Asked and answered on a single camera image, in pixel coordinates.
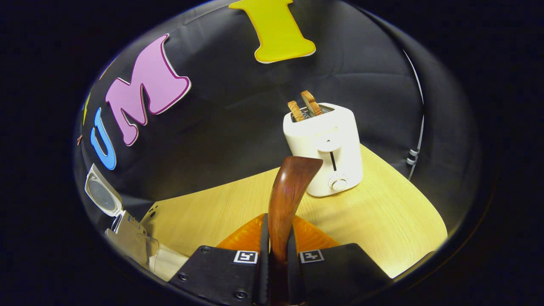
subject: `toaster dial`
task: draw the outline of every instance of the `toaster dial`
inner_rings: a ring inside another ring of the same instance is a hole
[[[345,175],[335,175],[329,180],[329,187],[334,191],[342,191],[348,185],[348,179]]]

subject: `wooden handle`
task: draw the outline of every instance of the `wooden handle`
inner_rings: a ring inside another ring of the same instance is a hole
[[[270,247],[278,262],[287,262],[287,238],[296,209],[323,160],[289,156],[276,175],[268,206]]]
[[[272,306],[288,305],[287,239],[296,209],[323,160],[289,156],[276,175],[268,206],[270,234],[270,298]]]

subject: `toaster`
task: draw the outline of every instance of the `toaster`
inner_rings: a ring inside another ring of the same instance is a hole
[[[308,186],[314,197],[325,197],[357,186],[363,179],[361,148],[355,116],[345,107],[318,103],[321,115],[300,108],[305,120],[292,113],[283,118],[283,133],[293,156],[319,158],[323,165]]]

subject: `pink letter m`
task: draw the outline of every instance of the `pink letter m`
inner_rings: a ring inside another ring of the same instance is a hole
[[[149,98],[149,111],[157,115],[174,105],[191,89],[189,78],[178,76],[166,58],[164,41],[168,36],[161,36],[138,55],[131,83],[117,78],[106,94],[106,102],[112,107],[123,141],[128,146],[138,138],[138,128],[136,124],[129,123],[126,116],[141,125],[147,124],[144,91]]]

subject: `toast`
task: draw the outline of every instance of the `toast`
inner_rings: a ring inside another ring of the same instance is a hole
[[[287,103],[287,106],[289,107],[289,109],[293,113],[293,116],[295,117],[296,122],[304,120],[304,116],[302,116],[302,112],[300,111],[300,108],[296,104],[295,101],[291,101],[291,102]]]
[[[312,114],[312,117],[323,114],[323,112],[321,111],[321,108],[319,108],[319,105],[317,105],[316,100],[314,99],[312,94],[310,94],[308,90],[303,91],[302,93],[300,93],[300,95],[302,96],[302,99],[304,100],[304,103],[306,104],[306,107],[308,108],[308,112]]]

